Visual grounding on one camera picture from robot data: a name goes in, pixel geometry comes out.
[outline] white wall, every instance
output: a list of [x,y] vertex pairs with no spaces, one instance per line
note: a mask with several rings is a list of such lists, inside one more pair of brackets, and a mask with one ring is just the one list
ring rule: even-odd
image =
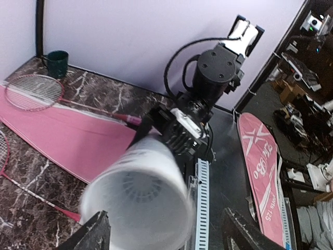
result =
[[35,55],[36,0],[0,0],[0,80]]
[[[46,1],[45,48],[67,50],[70,64],[165,93],[163,71],[185,43],[226,36],[238,14],[265,33],[242,67],[235,93],[218,104],[232,109],[259,73],[303,0],[56,0]],[[171,69],[175,91],[184,62],[213,44],[180,54]]]

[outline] dark green cup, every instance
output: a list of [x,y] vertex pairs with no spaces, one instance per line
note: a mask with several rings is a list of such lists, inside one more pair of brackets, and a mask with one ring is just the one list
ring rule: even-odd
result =
[[66,51],[53,51],[42,58],[43,65],[48,70],[48,76],[61,79],[66,76],[68,69],[68,53]]

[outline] mug handle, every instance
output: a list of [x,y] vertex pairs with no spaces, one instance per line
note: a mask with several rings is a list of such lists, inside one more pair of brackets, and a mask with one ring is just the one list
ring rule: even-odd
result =
[[45,60],[47,60],[47,56],[42,56],[42,64],[43,64],[43,66],[45,67],[45,68],[47,68],[48,69],[48,67],[47,67],[47,65],[46,65],[46,63],[45,63]]

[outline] speckled stone surface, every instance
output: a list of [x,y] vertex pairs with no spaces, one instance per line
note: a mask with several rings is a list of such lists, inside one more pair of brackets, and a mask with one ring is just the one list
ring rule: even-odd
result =
[[[24,74],[47,74],[47,70],[39,59],[32,58],[6,81]],[[72,67],[61,82],[65,99],[112,113],[142,116],[156,103],[168,102],[159,94]],[[11,149],[6,174],[59,207],[78,213],[86,184],[46,159],[2,123],[0,130],[6,134]],[[0,176],[0,249],[53,249],[79,227],[74,220]]]

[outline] badminton racket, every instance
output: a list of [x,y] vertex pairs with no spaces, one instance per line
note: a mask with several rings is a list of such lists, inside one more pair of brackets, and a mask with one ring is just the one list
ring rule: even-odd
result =
[[75,220],[76,222],[80,221],[80,215],[76,214],[74,212],[62,209],[56,205],[54,205],[53,203],[47,201],[46,199],[40,197],[39,195],[33,193],[32,191],[30,191],[29,189],[27,189],[26,187],[22,186],[20,183],[18,183],[17,181],[13,180],[11,177],[9,177],[6,173],[5,173],[5,167],[9,161],[9,154],[10,154],[10,149],[9,149],[9,143],[7,140],[6,135],[0,130],[0,175],[2,175],[3,177],[5,177],[6,179],[8,179],[9,181],[11,181],[13,184],[15,184],[17,187],[19,187],[20,189],[28,192],[30,195],[32,195],[33,197],[39,199],[40,201],[42,201],[43,203],[46,203],[47,205],[55,208],[56,210],[64,213],[66,216],[72,218],[73,220]]
[[141,119],[129,115],[113,114],[106,110],[80,104],[63,98],[63,85],[56,79],[40,74],[27,74],[10,81],[5,88],[6,99],[25,111],[39,111],[63,101],[91,110],[100,111],[116,119],[138,125]]

